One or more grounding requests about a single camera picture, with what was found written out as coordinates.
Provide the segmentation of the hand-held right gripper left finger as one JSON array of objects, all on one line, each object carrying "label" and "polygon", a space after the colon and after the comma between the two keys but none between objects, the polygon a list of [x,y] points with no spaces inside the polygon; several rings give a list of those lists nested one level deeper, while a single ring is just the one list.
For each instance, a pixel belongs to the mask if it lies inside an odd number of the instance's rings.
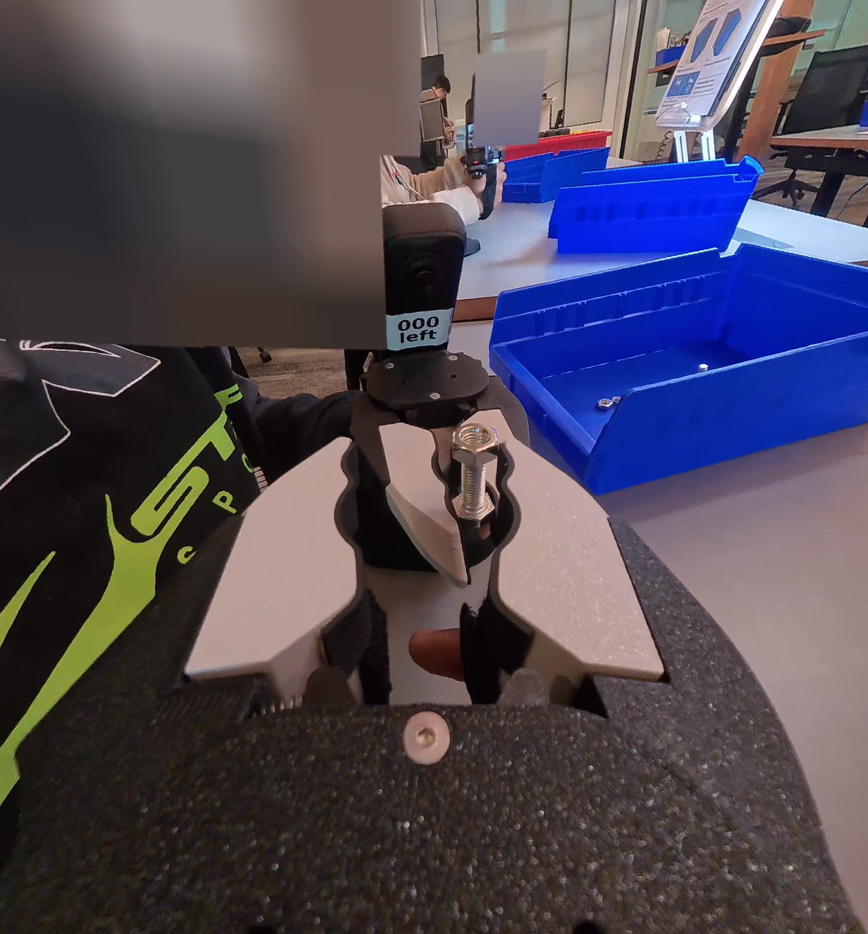
[{"label": "hand-held right gripper left finger", "polygon": [[357,556],[337,518],[351,446],[334,439],[246,510],[186,661],[188,677],[264,674],[278,698],[303,698],[326,663],[319,640],[357,597]]}]

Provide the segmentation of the printed instruction sheet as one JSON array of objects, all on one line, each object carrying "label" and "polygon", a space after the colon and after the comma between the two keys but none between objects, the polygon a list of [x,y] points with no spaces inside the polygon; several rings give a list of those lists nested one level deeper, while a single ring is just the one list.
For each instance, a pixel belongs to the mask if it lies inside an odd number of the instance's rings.
[{"label": "printed instruction sheet", "polygon": [[781,6],[781,1],[708,1],[661,103],[687,99],[694,113],[721,119]]}]

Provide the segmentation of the person's right hand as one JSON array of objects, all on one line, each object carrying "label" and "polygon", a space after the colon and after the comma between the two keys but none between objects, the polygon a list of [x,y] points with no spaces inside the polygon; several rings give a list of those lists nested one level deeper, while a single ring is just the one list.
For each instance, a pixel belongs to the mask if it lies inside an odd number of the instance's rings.
[{"label": "person's right hand", "polygon": [[455,629],[419,629],[408,640],[411,659],[424,671],[464,681],[462,633]]}]

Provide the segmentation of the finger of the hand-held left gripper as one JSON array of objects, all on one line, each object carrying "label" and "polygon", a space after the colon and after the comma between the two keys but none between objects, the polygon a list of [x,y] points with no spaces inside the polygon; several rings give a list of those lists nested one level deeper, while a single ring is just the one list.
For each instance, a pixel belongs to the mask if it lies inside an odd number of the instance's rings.
[{"label": "finger of the hand-held left gripper", "polygon": [[454,586],[468,586],[460,526],[448,507],[449,490],[438,470],[433,434],[411,425],[383,425],[380,437],[393,515],[436,571]]}]

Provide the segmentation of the large silver hex bolt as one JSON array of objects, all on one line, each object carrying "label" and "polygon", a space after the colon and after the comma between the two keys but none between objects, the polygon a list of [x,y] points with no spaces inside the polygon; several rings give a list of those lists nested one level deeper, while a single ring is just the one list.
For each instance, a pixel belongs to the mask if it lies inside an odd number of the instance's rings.
[{"label": "large silver hex bolt", "polygon": [[460,467],[460,491],[451,500],[457,519],[479,523],[495,509],[488,493],[486,469],[497,460],[497,450],[452,450],[452,461]]}]

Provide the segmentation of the white document stand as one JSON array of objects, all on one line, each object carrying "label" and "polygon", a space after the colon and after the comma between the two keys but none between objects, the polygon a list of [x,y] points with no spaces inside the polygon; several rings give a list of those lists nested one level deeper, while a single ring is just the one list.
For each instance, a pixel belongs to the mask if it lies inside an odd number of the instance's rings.
[{"label": "white document stand", "polygon": [[694,113],[692,108],[692,103],[687,99],[665,99],[655,115],[655,124],[671,139],[673,161],[691,161],[694,146],[690,143],[690,136],[698,140],[701,160],[713,161],[717,157],[715,126],[720,116],[700,115]]}]

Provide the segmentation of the black office chair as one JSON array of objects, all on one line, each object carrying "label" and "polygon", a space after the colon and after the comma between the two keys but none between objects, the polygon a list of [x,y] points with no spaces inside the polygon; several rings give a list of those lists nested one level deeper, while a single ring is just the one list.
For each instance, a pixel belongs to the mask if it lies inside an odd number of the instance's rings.
[{"label": "black office chair", "polygon": [[[815,53],[795,96],[781,103],[774,136],[856,125],[867,100],[868,45]],[[787,150],[772,149],[771,158],[784,158],[790,174],[777,184],[755,190],[754,200],[779,194],[798,207],[806,193],[816,195],[823,174],[798,171],[789,156]]]}]

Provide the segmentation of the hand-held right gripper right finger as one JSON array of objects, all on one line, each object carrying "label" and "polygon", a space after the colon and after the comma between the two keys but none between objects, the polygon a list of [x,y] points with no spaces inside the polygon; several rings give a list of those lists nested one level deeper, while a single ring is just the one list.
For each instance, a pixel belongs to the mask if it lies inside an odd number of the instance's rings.
[{"label": "hand-held right gripper right finger", "polygon": [[481,606],[500,680],[536,671],[568,704],[594,676],[656,683],[665,667],[609,518],[514,437],[496,470],[496,551]]}]

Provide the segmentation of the red plastic bin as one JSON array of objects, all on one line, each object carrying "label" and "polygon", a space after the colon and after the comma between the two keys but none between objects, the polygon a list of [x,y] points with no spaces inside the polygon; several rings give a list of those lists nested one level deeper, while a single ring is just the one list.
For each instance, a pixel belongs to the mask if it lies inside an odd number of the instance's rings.
[{"label": "red plastic bin", "polygon": [[608,148],[611,131],[586,131],[580,133],[547,135],[537,142],[508,146],[503,153],[504,162],[531,158],[538,155],[568,153],[595,148]]}]

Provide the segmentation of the person's left forearm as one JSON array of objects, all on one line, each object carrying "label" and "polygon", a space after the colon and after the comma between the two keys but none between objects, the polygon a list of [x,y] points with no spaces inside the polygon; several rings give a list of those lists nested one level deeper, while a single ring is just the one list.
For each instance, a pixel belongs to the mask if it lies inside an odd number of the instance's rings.
[{"label": "person's left forearm", "polygon": [[277,480],[337,438],[351,437],[356,391],[323,398],[301,393],[283,399],[259,394],[244,406],[261,440],[268,482]]}]

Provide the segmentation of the wooden office desk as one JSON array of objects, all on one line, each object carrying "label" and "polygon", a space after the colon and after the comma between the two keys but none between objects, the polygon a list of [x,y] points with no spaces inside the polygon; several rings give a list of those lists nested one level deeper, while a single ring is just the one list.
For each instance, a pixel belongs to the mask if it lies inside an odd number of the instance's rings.
[{"label": "wooden office desk", "polygon": [[[823,174],[811,208],[815,216],[828,216],[847,178],[863,179],[863,185],[868,185],[868,134],[862,134],[857,125],[781,134],[770,145],[789,151],[788,161],[795,162],[798,171]],[[868,228],[868,215],[863,224]]]},{"label": "wooden office desk", "polygon": [[[473,235],[481,248],[463,264],[457,321],[489,320],[504,290],[672,256],[672,252],[559,255],[556,241],[547,236],[552,208],[553,203],[504,203],[493,217],[475,226]],[[743,244],[831,262],[868,264],[868,228],[764,201],[748,203],[724,254],[732,254]]]}]

